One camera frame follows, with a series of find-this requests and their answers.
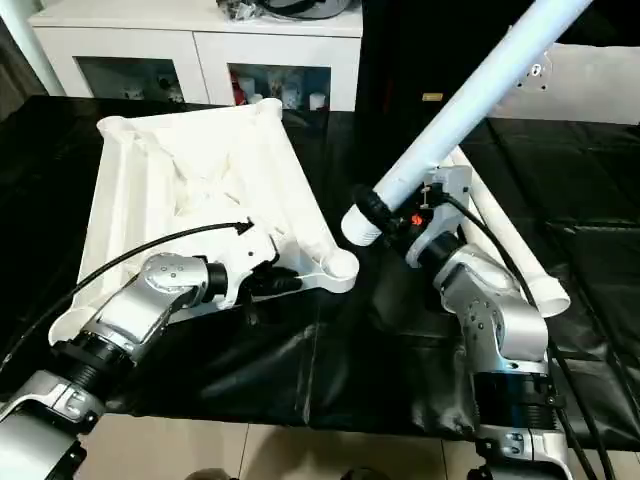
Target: white pipe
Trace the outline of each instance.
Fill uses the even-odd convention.
[[[454,165],[466,165],[473,170],[471,176],[471,196],[473,201],[477,205],[480,215],[489,230],[504,245],[516,266],[522,272],[533,298],[538,304],[540,314],[548,318],[564,312],[571,305],[571,300],[562,285],[560,285],[560,282],[551,277],[542,268],[536,256],[531,252],[529,246],[522,239],[516,227],[513,226],[509,217],[504,213],[491,191],[473,169],[469,159],[467,159],[460,147],[454,148],[450,157]],[[473,240],[473,243],[478,243],[478,238],[471,239],[467,237],[467,240]],[[484,244],[481,244],[481,247],[483,249],[486,248]]]
[[[374,190],[393,211],[513,87],[537,57],[592,0],[537,0],[440,113],[416,138]],[[380,231],[353,205],[342,231],[356,245],[370,245]]]

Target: table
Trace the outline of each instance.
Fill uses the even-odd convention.
[[[0,125],[0,345],[74,284],[102,139],[95,123],[209,108],[33,97]],[[287,112],[284,124],[329,227],[360,259],[354,289],[307,291],[171,326],[115,412],[316,429],[470,438],[473,399],[455,318],[381,243],[353,248],[339,222],[419,131],[395,118]],[[640,450],[640,131],[488,120],[463,144],[573,300],[550,320],[609,448]],[[0,380],[4,397],[49,361],[41,332]],[[566,384],[554,370],[561,392]],[[575,403],[568,412],[592,446]]]

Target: black cable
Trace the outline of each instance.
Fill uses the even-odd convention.
[[[564,428],[564,433],[567,436],[567,445],[573,448],[573,451],[576,452],[576,457],[578,457],[578,461],[580,462],[585,475],[589,480],[598,480],[598,477],[591,466],[591,462],[589,462],[586,453],[578,442],[578,437],[571,426],[569,417],[567,417],[567,412],[564,411],[564,408],[556,408],[556,413],[558,414],[558,420],[560,420],[562,428]]]
[[[60,308],[62,308],[65,303],[70,301],[73,296],[78,293],[80,290],[85,288],[91,282],[93,282],[100,275],[105,273],[107,270],[115,267],[116,265],[124,262],[125,260],[134,257],[135,255],[144,252],[145,250],[149,250],[150,248],[156,247],[160,244],[170,242],[171,240],[176,240],[177,238],[186,237],[187,235],[193,235],[200,232],[208,232],[210,230],[220,230],[223,228],[235,228],[238,231],[238,234],[242,234],[247,231],[249,228],[253,226],[250,220],[247,220],[246,223],[242,222],[234,222],[234,223],[218,223],[214,225],[204,225],[202,227],[190,228],[188,230],[183,230],[181,232],[172,233],[170,235],[165,235],[164,237],[157,238],[150,242],[147,242],[139,247],[136,247],[132,250],[129,250],[126,253],[123,253],[119,257],[114,258],[113,260],[105,263],[103,266],[95,270],[94,272],[87,275],[83,278],[75,287],[73,287],[69,292],[60,297],[58,301],[56,301],[49,309],[47,309],[35,322],[33,322],[29,327],[24,331],[20,338],[13,344],[13,346],[8,347],[8,351],[3,355],[2,364],[0,364],[0,374],[4,371],[7,364],[13,358],[18,349],[31,337],[35,331],[40,328],[40,326],[49,319],[51,315],[56,313]]]
[[[441,195],[442,195],[443,201],[454,206],[458,211],[460,211],[460,213],[462,213],[476,227],[478,227],[482,231],[482,233],[484,233],[489,238],[489,240],[491,240],[491,242],[495,245],[496,249],[500,253],[500,256],[504,260],[506,267],[517,278],[518,282],[520,282],[520,286],[522,287],[522,290],[524,292],[525,297],[527,298],[527,301],[531,304],[532,307],[537,309],[538,307],[537,307],[535,298],[533,297],[533,294],[531,293],[531,290],[529,289],[529,285],[524,279],[522,272],[513,261],[513,258],[511,258],[511,255],[509,255],[509,252],[507,252],[507,250],[502,246],[502,244],[500,243],[500,240],[498,240],[495,234],[478,217],[476,217],[473,213],[471,213],[467,209],[467,207],[465,207],[457,199],[455,199],[448,193],[442,193]],[[600,432],[598,431],[595,420],[591,415],[591,412],[589,411],[582,397],[582,394],[578,390],[578,386],[574,381],[573,374],[571,373],[571,370],[569,369],[569,366],[567,365],[567,362],[564,359],[562,352],[560,351],[556,343],[551,339],[551,337],[549,337],[549,350],[551,351],[552,356],[555,357],[556,361],[558,362],[558,366],[560,367],[560,370],[562,371],[564,377],[566,378],[567,384],[569,385],[569,388],[571,389],[573,396],[576,399],[576,403],[578,404],[578,408],[582,413],[582,417],[584,418],[584,421],[587,424],[589,433],[591,434],[591,436],[593,437],[596,443],[596,449],[598,451],[598,456],[600,457],[600,462],[602,463],[602,468],[605,473],[605,478],[607,480],[615,480],[616,476],[613,470],[613,465],[611,464],[611,459],[609,458],[606,448],[604,447],[604,442],[602,441],[602,437],[600,436]],[[591,467],[589,460],[586,458],[584,450],[582,449],[582,447],[577,441],[575,431],[573,430],[571,423],[568,421],[566,417],[566,413],[564,412],[564,410],[560,408],[557,409],[557,412],[558,412],[558,418],[560,419],[560,422],[562,423],[562,426],[565,429],[565,433],[567,437],[569,439],[574,439],[573,440],[574,450],[576,452],[576,455],[578,456],[578,460],[580,460],[580,464],[582,465],[582,468],[584,468],[585,470],[585,473],[589,478],[592,478],[592,476],[593,478],[597,478],[593,471],[593,467]]]

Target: tiled floor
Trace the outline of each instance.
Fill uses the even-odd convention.
[[[80,480],[185,480],[208,469],[218,476],[207,480],[223,473],[241,480],[338,480],[358,466],[393,480],[465,480],[483,463],[464,442],[115,415],[83,443],[89,457]],[[597,455],[588,454],[604,478]],[[637,454],[610,456],[618,480],[640,478]],[[571,467],[575,480],[585,480],[573,453]]]

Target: cabinet door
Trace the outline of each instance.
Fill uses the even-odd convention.
[[[355,108],[359,38],[196,32],[195,39],[211,103],[258,94],[291,109]]]
[[[35,28],[66,94],[209,103],[191,32]]]

